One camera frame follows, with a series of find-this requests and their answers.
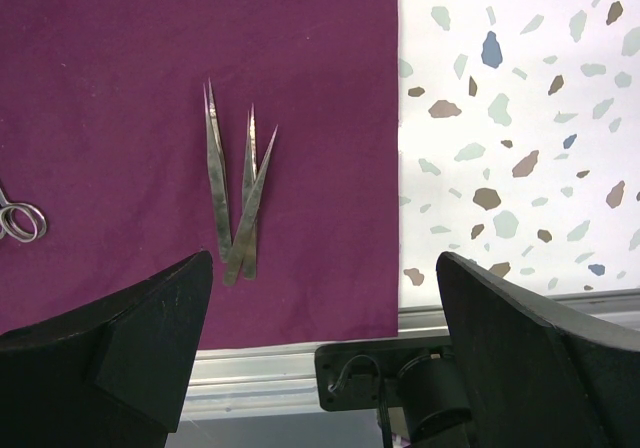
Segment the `scissor handle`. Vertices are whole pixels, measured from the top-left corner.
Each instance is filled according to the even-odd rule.
[[[31,222],[33,231],[26,231],[18,225],[15,213],[20,211]],[[11,203],[0,208],[0,229],[12,238],[22,242],[31,243],[42,238],[47,232],[47,220],[42,212],[29,203]]]

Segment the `white speckled backdrop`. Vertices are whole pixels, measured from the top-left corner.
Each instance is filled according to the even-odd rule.
[[[640,285],[640,0],[398,0],[403,307]]]

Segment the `black mounting bracket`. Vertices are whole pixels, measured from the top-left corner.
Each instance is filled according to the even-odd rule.
[[[329,391],[345,365],[358,355],[367,355],[378,362],[385,380],[388,406],[400,407],[398,375],[412,360],[444,357],[451,352],[448,336],[433,338],[385,339],[375,341],[334,343],[318,348],[315,353],[316,381],[320,406],[325,411],[375,409],[378,406],[378,373],[367,359],[351,363],[344,389],[336,396]]]

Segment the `table surface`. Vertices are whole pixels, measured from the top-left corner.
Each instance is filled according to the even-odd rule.
[[[542,294],[640,284],[640,0],[398,0],[401,307],[457,251]]]
[[[202,348],[396,333],[396,0],[0,0],[0,13],[0,176],[50,228],[0,243],[0,332],[205,249],[216,275]],[[234,233],[249,108],[259,160],[279,126],[258,276],[232,288],[207,176],[207,78]]]

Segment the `brown speckle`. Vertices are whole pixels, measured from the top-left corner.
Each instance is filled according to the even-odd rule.
[[[413,286],[420,286],[424,283],[424,275],[420,273],[420,270],[417,268],[407,268],[406,270],[402,270],[402,273],[409,277]]]
[[[544,241],[545,243],[549,243],[553,236],[547,230],[538,230],[538,238]]]
[[[507,273],[511,271],[511,265],[508,261],[505,261],[504,263],[496,263],[489,268],[489,271],[500,278],[504,278]]]
[[[624,181],[621,181],[616,186],[611,188],[611,191],[607,195],[607,205],[611,208],[617,208],[622,203],[622,197],[624,196]]]
[[[524,178],[529,176],[533,171],[533,168],[538,164],[538,150],[533,150],[527,156],[525,156],[520,162],[513,167],[511,173],[514,178]]]
[[[458,116],[462,110],[447,100],[436,101],[431,108],[429,114],[431,118],[449,118],[450,116]]]
[[[613,3],[611,3],[611,6],[609,7],[609,14],[607,15],[607,25],[618,21],[618,18],[622,16],[623,11],[624,8],[622,8],[622,3],[620,3],[619,1],[614,1]]]
[[[475,240],[478,236],[480,236],[480,233],[482,233],[483,231],[484,231],[483,224],[474,226],[473,228],[471,228],[471,239]]]
[[[473,196],[473,202],[489,211],[500,206],[502,200],[496,190],[492,190],[491,188],[479,188]]]
[[[419,96],[424,95],[424,88],[422,88],[421,86],[416,86],[415,88],[409,88],[409,91],[407,93],[409,94],[409,96],[413,98],[418,98]]]
[[[478,94],[478,84],[473,76],[469,77],[469,96],[476,96]]]
[[[549,87],[549,96],[553,95],[554,93],[557,93],[560,88],[562,88],[564,86],[564,78],[562,77],[562,75],[558,75],[556,76],[553,81],[551,82],[551,86]]]

